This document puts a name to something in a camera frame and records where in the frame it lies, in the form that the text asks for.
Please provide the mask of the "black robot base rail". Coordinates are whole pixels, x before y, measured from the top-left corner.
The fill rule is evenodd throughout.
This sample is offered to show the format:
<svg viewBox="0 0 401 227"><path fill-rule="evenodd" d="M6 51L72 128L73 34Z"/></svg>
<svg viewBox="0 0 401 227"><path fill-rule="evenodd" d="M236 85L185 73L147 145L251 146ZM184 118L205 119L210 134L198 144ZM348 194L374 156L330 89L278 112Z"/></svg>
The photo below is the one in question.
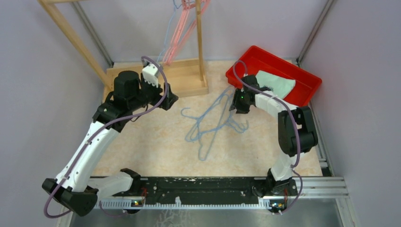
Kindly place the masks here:
<svg viewBox="0 0 401 227"><path fill-rule="evenodd" d="M145 177L115 194L137 196L146 205L254 205L265 196L296 196L293 179L274 182L266 177Z"/></svg>

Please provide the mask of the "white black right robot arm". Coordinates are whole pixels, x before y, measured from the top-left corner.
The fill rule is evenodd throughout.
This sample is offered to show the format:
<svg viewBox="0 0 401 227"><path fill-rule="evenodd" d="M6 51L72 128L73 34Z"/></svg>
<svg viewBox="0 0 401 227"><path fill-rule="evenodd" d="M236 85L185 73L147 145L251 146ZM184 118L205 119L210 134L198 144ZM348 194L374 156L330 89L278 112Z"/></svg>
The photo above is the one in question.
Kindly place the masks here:
<svg viewBox="0 0 401 227"><path fill-rule="evenodd" d="M250 107L255 106L275 117L278 122L281 154L268 170L265 182L253 187L253 193L259 197L281 194L290 186L301 155L318 143L311 109L308 106L292 105L277 97L267 87L261 87L255 75L245 75L240 82L243 87L235 90L230 110L237 114L247 114Z"/></svg>

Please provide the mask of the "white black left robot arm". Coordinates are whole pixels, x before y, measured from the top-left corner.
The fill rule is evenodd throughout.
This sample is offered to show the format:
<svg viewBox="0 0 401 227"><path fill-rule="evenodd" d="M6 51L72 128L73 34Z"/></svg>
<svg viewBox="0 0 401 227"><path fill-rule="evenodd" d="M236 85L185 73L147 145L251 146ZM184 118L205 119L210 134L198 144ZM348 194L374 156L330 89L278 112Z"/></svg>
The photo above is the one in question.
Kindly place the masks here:
<svg viewBox="0 0 401 227"><path fill-rule="evenodd" d="M164 76L161 69L141 73L126 70L114 79L115 88L93 116L89 130L72 159L55 178L44 180L42 188L49 200L56 201L79 216L87 215L102 199L127 192L143 196L145 188L140 175L124 168L117 174L91 181L91 174L109 145L132 118L140 117L156 108L168 110L178 100L170 84L159 84Z"/></svg>

